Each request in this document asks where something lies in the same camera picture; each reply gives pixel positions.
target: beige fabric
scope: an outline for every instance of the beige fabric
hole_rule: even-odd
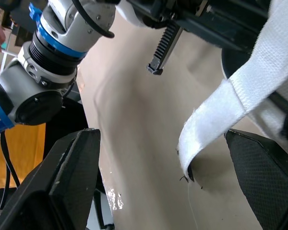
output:
[[[90,127],[100,128],[100,169],[118,230],[196,229],[176,153],[184,122],[220,84],[221,50],[183,32],[164,73],[146,70],[163,31],[116,15],[81,63],[78,86]],[[237,129],[258,132],[248,120]],[[223,138],[193,165],[190,200],[199,230],[261,229]]]

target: black screw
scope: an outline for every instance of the black screw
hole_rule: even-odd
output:
[[[269,99],[283,112],[286,114],[283,128],[280,132],[288,140],[288,101],[281,96],[278,92],[273,92]]]

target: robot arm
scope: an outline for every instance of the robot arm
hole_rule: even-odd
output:
[[[104,34],[111,34],[114,5],[84,0],[82,6]],[[75,81],[77,65],[102,36],[72,0],[50,0],[43,12],[30,5],[30,11],[37,23],[33,40],[0,74],[0,132],[49,121],[61,109],[61,91]]]
[[[30,5],[30,16],[37,23],[33,40],[23,45],[18,57],[0,75],[0,132],[15,124],[42,124],[60,110],[61,91],[75,80],[77,65],[88,50],[102,35],[114,37],[109,28],[114,21],[115,4],[123,18],[135,25],[166,27],[147,66],[151,73],[162,74],[181,32],[186,30],[223,48],[223,69],[230,76],[249,58],[267,20],[269,3],[270,0],[49,0],[43,12]]]

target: white fabric strap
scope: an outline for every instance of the white fabric strap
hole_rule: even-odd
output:
[[[193,158],[254,110],[288,79],[288,0],[273,0],[251,58],[196,109],[179,138],[179,158],[188,177]]]

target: wooden floor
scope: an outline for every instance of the wooden floor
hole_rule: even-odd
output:
[[[20,182],[43,159],[46,124],[39,126],[16,127],[6,131],[6,139],[10,158],[19,177]],[[0,188],[5,185],[6,167],[0,146]],[[11,177],[10,187],[15,187]]]

